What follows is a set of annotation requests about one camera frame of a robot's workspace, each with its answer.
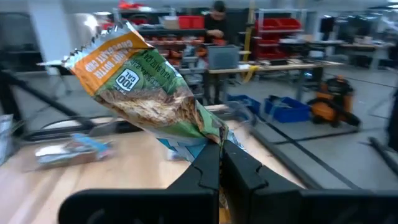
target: blue storage crate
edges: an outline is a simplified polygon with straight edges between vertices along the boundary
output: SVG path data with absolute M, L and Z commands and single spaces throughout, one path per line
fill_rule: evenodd
M 275 100 L 275 103 L 276 106 L 278 106 L 279 103 L 284 103 L 291 108 L 274 108 L 274 104 L 268 99 L 265 99 L 265 112 L 269 114 L 272 111 L 272 119 L 276 119 L 281 123 L 308 121 L 310 119 L 310 107 L 306 104 L 291 99 L 290 97 L 280 98 Z
M 242 103 L 243 105 L 247 106 L 247 108 L 250 110 L 255 115 L 259 115 L 260 112 L 260 102 L 257 100 L 248 97 L 247 95 L 228 95 L 227 96 L 228 101 L 238 101 Z

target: orange bag label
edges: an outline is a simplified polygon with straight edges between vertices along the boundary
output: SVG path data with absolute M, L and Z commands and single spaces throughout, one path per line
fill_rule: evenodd
M 126 60 L 141 49 L 149 47 L 139 34 L 130 32 L 107 40 L 77 61 L 72 72 L 82 81 L 85 90 L 93 96 Z

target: gray floor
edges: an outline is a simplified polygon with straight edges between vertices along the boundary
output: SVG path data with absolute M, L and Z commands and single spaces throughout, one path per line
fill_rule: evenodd
M 331 133 L 346 133 L 352 131 L 353 128 L 348 125 L 332 128 L 328 124 L 314 125 L 311 122 L 281 124 L 273 121 L 272 124 L 290 138 L 298 140 L 303 147 L 324 160 L 330 167 L 340 172 L 358 187 L 364 189 L 397 189 L 398 178 L 369 146 L 362 143 L 367 142 L 369 136 L 376 136 L 382 141 L 385 140 L 384 128 L 387 120 L 380 118 L 380 116 L 389 116 L 391 100 L 387 100 L 374 111 L 369 110 L 376 103 L 388 99 L 398 81 L 398 75 L 387 71 L 370 72 L 369 70 L 352 67 L 327 69 L 326 77 L 332 75 L 343 75 L 348 78 L 356 90 L 353 112 L 363 123 L 359 133 L 306 141 L 305 138 Z M 59 102 L 77 111 L 82 116 L 95 117 L 111 114 L 105 107 L 90 99 L 75 77 L 67 78 L 67 83 L 73 90 L 68 96 L 65 95 L 63 84 L 55 86 L 59 77 L 31 75 L 21 78 L 49 95 L 57 96 Z M 263 80 L 229 87 L 229 93 L 232 95 L 245 94 L 261 102 L 268 95 L 294 97 L 295 92 L 295 86 L 277 80 Z M 30 118 L 27 121 L 30 130 L 37 130 L 46 124 L 68 119 L 59 112 L 46 108 L 45 104 L 18 89 L 15 89 L 15 93 L 24 117 Z M 313 92 L 306 92 L 303 100 L 307 101 L 313 97 Z M 322 177 L 320 179 L 322 186 L 348 188 L 270 127 L 263 125 L 261 131 L 269 141 L 276 143 L 281 151 L 301 164 L 304 170 L 317 177 Z

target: person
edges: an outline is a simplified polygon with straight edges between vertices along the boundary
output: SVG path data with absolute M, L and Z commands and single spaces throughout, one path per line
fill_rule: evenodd
M 225 18 L 226 6 L 223 1 L 215 1 L 213 8 L 210 13 L 205 16 L 205 44 L 212 44 L 215 40 L 226 40 L 226 18 Z M 210 99 L 210 86 L 211 82 L 214 82 L 215 86 L 215 99 L 214 104 L 222 104 L 220 101 L 220 88 L 221 82 L 217 75 L 210 75 L 208 73 L 203 77 L 205 92 L 204 97 L 209 105 L 213 102 Z

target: granola bag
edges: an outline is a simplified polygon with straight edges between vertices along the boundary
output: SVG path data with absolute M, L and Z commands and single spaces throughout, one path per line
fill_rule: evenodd
M 208 140 L 241 147 L 226 123 L 193 96 L 181 74 L 126 23 L 71 54 L 63 66 L 94 100 L 189 161 Z

